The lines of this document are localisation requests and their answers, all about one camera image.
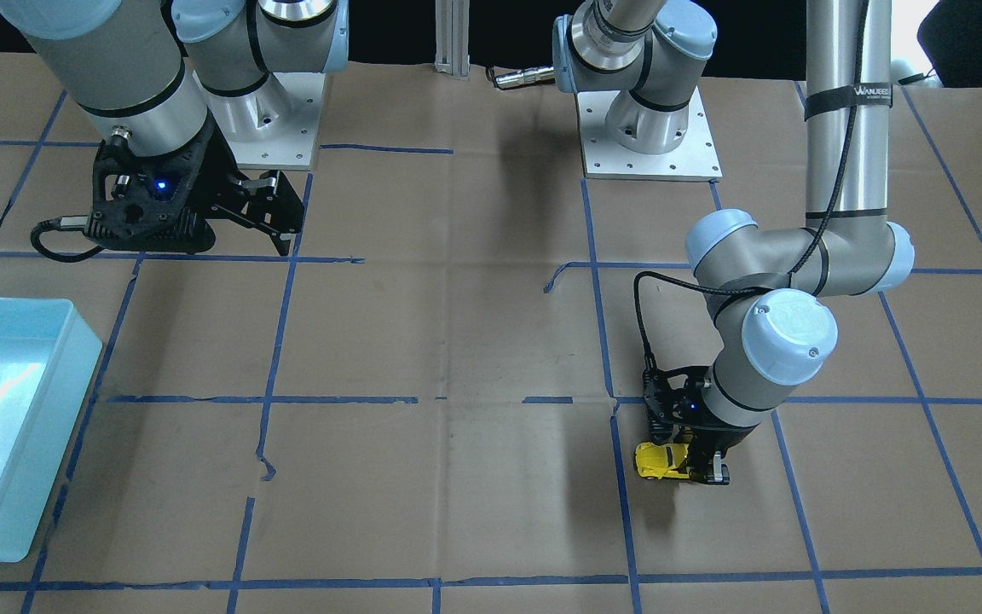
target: metal connector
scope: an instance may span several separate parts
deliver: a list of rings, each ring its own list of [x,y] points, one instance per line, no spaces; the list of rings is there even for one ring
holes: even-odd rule
[[[515,87],[553,81],[556,81],[555,67],[530,67],[522,71],[498,75],[494,78],[494,86],[500,90],[514,90]]]

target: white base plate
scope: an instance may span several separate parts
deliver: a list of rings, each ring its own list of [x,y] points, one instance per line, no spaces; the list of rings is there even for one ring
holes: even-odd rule
[[[312,171],[321,125],[326,75],[319,72],[278,72],[275,76],[290,94],[293,115],[286,128],[262,141],[229,141],[241,168]]]
[[[665,182],[709,182],[722,176],[722,164],[710,136],[699,89],[689,102],[689,129],[675,150],[640,154],[623,147],[604,128],[604,116],[619,92],[577,95],[578,131],[586,177],[593,179],[658,179]]]

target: blue plastic tray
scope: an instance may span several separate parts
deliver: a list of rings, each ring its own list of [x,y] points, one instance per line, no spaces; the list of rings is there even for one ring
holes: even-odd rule
[[[99,354],[70,300],[0,298],[0,562],[32,546]]]

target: yellow object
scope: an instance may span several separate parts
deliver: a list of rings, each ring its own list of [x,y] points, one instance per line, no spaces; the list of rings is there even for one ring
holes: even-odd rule
[[[662,446],[650,442],[635,447],[635,470],[647,479],[687,479],[689,474],[678,471],[689,455],[687,443],[665,443]]]

